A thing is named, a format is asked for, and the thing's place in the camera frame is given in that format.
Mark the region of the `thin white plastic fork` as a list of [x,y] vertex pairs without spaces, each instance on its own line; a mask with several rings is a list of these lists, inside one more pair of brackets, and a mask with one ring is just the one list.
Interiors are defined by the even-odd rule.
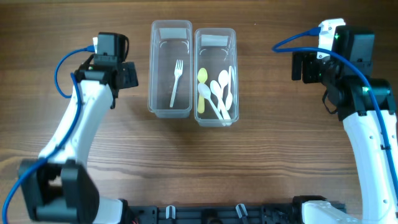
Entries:
[[174,87],[172,90],[172,96],[171,96],[170,104],[169,104],[169,106],[171,108],[174,106],[175,96],[177,93],[178,80],[182,76],[182,73],[183,73],[183,60],[178,59],[175,64],[175,70],[174,70],[175,81],[174,81]]

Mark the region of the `yellow plastic spoon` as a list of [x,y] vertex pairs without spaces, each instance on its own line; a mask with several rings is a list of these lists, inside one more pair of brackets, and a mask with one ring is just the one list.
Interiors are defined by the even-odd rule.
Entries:
[[[198,71],[197,79],[199,83],[205,83],[207,81],[208,74],[205,68],[201,68]],[[205,111],[205,99],[201,95],[198,97],[198,113],[202,114]]]

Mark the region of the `white spoon bowl up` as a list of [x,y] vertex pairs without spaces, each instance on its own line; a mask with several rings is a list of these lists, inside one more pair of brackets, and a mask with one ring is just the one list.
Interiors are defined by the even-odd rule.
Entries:
[[218,77],[218,83],[220,84],[221,87],[221,97],[223,97],[224,87],[228,86],[228,82],[229,82],[229,73],[226,70],[222,70]]

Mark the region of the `thin-handled white spoon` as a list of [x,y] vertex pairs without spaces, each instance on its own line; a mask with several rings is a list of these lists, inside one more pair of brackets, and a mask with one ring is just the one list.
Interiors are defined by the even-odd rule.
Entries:
[[210,106],[212,107],[215,115],[219,119],[219,121],[216,121],[215,119],[205,119],[204,121],[199,121],[200,126],[204,127],[221,127],[221,126],[226,126],[226,123],[224,122],[224,119],[220,112],[217,110],[215,104],[211,100],[211,90],[210,88],[204,84],[204,83],[199,83],[198,84],[198,92],[199,94],[204,97],[204,99],[208,100],[210,103]]

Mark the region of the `thick-handled white spoon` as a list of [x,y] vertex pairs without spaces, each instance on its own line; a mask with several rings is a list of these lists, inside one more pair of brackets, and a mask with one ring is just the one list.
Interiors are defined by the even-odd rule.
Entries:
[[234,81],[234,69],[232,66],[229,66],[229,82],[228,82],[228,94],[225,101],[226,109],[229,111],[233,102],[233,94],[231,92],[231,88]]

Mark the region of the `white spoon bowl down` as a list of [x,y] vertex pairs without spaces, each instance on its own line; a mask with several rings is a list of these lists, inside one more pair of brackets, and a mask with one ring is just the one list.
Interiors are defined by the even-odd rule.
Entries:
[[215,81],[215,80],[211,81],[211,83],[210,83],[210,91],[211,91],[211,95],[215,95],[216,96],[216,98],[218,100],[218,103],[220,105],[220,111],[219,111],[217,106],[213,103],[211,97],[208,100],[210,105],[211,105],[211,108],[213,109],[213,111],[215,113],[215,115],[217,116],[217,118],[219,120],[223,120],[222,123],[223,123],[224,126],[231,126],[232,125],[231,117],[229,116],[229,113],[226,110],[226,106],[223,103],[223,99],[222,99],[223,95],[222,95],[222,92],[221,92],[220,84],[217,81]]

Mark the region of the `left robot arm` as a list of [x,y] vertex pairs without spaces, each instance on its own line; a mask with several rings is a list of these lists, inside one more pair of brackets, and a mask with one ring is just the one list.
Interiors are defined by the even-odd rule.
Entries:
[[24,159],[11,192],[22,189],[29,218],[36,222],[136,223],[124,199],[102,197],[88,175],[88,154],[108,110],[121,89],[138,85],[135,65],[127,62],[129,39],[100,32],[90,56],[71,73],[70,102],[37,159]]

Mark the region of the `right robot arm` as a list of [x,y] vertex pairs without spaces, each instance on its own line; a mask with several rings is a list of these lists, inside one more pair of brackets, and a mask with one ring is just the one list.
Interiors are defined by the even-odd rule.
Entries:
[[373,78],[374,32],[323,21],[305,31],[317,47],[293,47],[292,79],[321,83],[324,103],[343,123],[353,148],[362,223],[397,222],[397,106],[387,80]]

